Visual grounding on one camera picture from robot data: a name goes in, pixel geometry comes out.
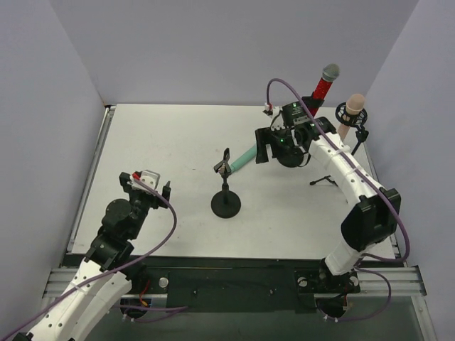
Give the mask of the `teal microphone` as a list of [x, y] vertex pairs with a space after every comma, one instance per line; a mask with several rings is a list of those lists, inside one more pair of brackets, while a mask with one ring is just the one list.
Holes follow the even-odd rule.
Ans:
[[235, 159], [231, 164], [231, 171], [234, 173], [249, 163], [251, 160], [255, 159], [257, 155], [257, 146], [253, 145], [246, 152], [244, 152], [240, 157]]

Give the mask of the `black tripod shock-mount stand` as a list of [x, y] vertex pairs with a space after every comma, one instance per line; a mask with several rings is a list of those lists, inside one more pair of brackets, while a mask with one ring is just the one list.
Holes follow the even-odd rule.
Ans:
[[321, 113], [316, 116], [315, 120], [325, 134], [319, 134], [311, 140], [309, 154], [330, 175], [349, 206], [353, 207], [360, 202], [361, 196], [372, 197], [374, 192], [361, 178], [362, 175], [369, 176], [369, 166], [362, 146], [365, 142], [367, 116], [361, 112], [352, 123], [345, 140], [341, 141], [337, 130], [345, 107], [344, 103], [339, 104], [334, 109], [335, 113], [328, 118]]

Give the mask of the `pink microphone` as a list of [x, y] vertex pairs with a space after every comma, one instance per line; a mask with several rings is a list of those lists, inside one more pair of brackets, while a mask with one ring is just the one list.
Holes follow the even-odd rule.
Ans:
[[341, 141], [344, 141], [352, 123], [355, 122], [357, 116], [363, 110], [365, 104], [365, 97], [362, 94], [353, 94], [346, 101], [346, 107], [344, 114], [341, 115], [341, 123], [338, 127], [338, 135], [341, 138]]

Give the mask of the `red glitter microphone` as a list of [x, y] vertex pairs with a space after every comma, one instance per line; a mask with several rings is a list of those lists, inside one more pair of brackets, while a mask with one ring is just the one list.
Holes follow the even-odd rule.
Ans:
[[323, 71], [321, 79], [319, 80], [316, 89], [313, 91], [314, 98], [325, 99], [328, 91], [331, 88], [333, 82], [340, 75], [340, 68], [337, 64], [331, 63], [327, 65]]

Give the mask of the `black round-base clip stand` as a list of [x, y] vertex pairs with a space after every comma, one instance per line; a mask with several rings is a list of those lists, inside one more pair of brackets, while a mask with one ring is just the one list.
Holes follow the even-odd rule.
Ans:
[[313, 117], [316, 116], [317, 111], [324, 103], [324, 99], [314, 98], [313, 94], [310, 96], [303, 96], [301, 99]]

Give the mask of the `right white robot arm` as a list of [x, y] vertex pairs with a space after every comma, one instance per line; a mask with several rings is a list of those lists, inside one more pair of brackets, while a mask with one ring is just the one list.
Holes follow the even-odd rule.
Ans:
[[372, 179], [326, 118], [313, 118], [293, 102], [283, 107], [266, 104], [270, 126], [257, 129], [256, 163], [275, 158], [287, 168], [316, 160], [344, 194], [350, 211], [341, 223], [341, 240], [321, 260], [318, 284], [328, 292], [349, 287], [359, 261], [397, 228], [400, 194]]

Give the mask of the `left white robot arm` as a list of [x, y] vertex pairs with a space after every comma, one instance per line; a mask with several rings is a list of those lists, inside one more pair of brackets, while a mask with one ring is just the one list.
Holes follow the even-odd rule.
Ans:
[[149, 210], [168, 208], [171, 186], [157, 192], [160, 175], [151, 170], [121, 173], [126, 199], [111, 201], [97, 236], [63, 293], [32, 319], [28, 332], [15, 332], [14, 340], [85, 340], [94, 326], [132, 289], [143, 269], [130, 258]]

